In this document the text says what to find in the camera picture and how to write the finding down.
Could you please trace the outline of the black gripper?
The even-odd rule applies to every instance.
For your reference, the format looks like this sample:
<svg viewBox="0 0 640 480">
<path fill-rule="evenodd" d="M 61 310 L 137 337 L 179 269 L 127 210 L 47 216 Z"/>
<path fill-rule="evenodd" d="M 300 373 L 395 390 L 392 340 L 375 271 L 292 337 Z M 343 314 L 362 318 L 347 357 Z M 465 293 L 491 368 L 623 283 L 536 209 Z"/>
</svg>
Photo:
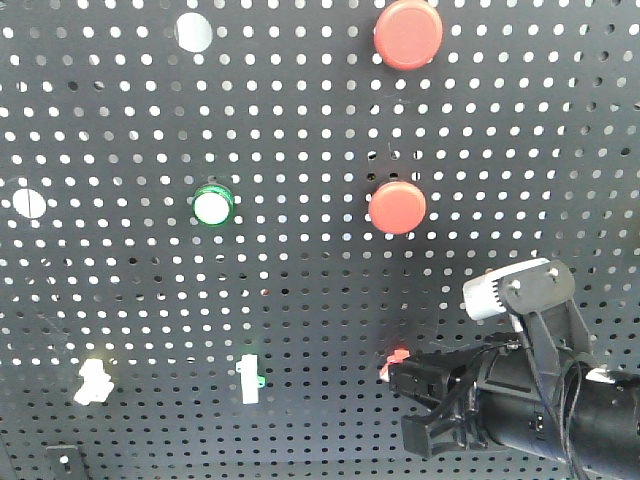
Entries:
<svg viewBox="0 0 640 480">
<path fill-rule="evenodd" d="M 468 393 L 448 395 L 465 376 L 471 378 Z M 550 388 L 529 347 L 418 351 L 391 364 L 388 379 L 392 392 L 435 408 L 402 417 L 403 446 L 411 454 L 431 459 L 499 447 L 550 451 Z"/>
</svg>

